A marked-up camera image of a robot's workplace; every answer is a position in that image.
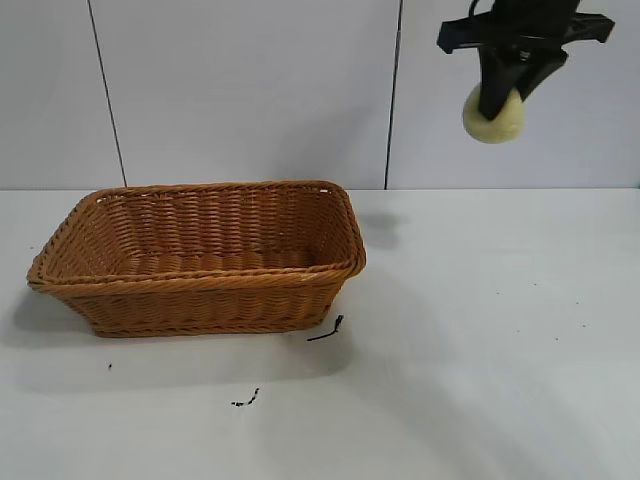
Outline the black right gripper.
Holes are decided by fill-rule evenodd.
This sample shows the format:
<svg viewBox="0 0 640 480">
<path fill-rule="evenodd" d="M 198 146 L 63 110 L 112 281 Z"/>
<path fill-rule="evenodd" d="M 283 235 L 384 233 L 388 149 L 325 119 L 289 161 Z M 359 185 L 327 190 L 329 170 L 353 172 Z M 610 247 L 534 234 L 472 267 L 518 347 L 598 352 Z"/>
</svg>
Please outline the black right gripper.
<svg viewBox="0 0 640 480">
<path fill-rule="evenodd" d="M 441 24 L 438 46 L 445 53 L 480 48 L 478 109 L 487 120 L 498 116 L 511 89 L 525 101 L 562 68 L 568 59 L 562 46 L 608 40 L 615 22 L 603 14 L 582 13 L 579 4 L 579 0 L 500 0 L 478 13 L 473 1 L 466 17 Z"/>
</svg>

